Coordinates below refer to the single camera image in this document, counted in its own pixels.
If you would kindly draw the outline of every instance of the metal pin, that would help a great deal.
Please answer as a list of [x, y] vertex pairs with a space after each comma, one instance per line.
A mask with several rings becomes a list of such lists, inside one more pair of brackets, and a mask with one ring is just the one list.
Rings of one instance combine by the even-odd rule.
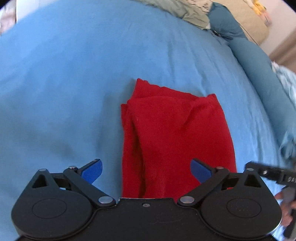
[[185, 204], [190, 204], [190, 203], [193, 203], [194, 201], [195, 201], [194, 197], [191, 197], [191, 196], [183, 196], [180, 198], [180, 202]]
[[113, 201], [113, 198], [112, 197], [109, 197], [109, 196], [103, 196], [103, 197], [100, 197], [98, 199], [98, 201], [102, 204], [109, 204]]

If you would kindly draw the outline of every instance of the blue bed sheet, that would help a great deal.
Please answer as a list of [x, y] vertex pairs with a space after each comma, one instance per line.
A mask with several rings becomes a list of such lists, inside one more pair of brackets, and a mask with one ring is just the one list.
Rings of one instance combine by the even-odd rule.
[[196, 96], [215, 93], [238, 171], [251, 160], [284, 164], [227, 42], [159, 9], [131, 0], [58, 1], [1, 36], [0, 67], [0, 240], [17, 237], [10, 211], [39, 168], [61, 172], [100, 158], [94, 185], [120, 197], [120, 104], [137, 78]]

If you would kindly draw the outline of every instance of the red fabric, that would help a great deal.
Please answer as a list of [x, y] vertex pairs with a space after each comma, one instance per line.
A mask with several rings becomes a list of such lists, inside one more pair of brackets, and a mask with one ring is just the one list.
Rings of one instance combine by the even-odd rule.
[[124, 129], [123, 197], [175, 200], [199, 182], [190, 172], [198, 158], [236, 172], [234, 148], [223, 110], [207, 97], [137, 80], [121, 105]]

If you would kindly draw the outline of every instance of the teal pillow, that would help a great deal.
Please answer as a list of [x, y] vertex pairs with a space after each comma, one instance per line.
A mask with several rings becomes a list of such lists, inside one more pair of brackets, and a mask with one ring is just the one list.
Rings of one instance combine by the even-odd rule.
[[220, 34], [225, 40], [235, 37], [247, 39], [239, 23], [235, 20], [228, 8], [220, 3], [213, 3], [208, 17], [211, 30]]
[[272, 71], [271, 60], [259, 46], [246, 39], [235, 38], [229, 46], [264, 105], [283, 157], [295, 158], [296, 111]]

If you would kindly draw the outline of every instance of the beige cushion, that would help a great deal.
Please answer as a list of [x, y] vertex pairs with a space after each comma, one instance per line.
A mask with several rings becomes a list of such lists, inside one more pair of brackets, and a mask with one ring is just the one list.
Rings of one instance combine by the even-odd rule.
[[246, 37], [260, 45], [268, 36], [268, 27], [243, 0], [213, 0], [227, 7], [240, 24]]

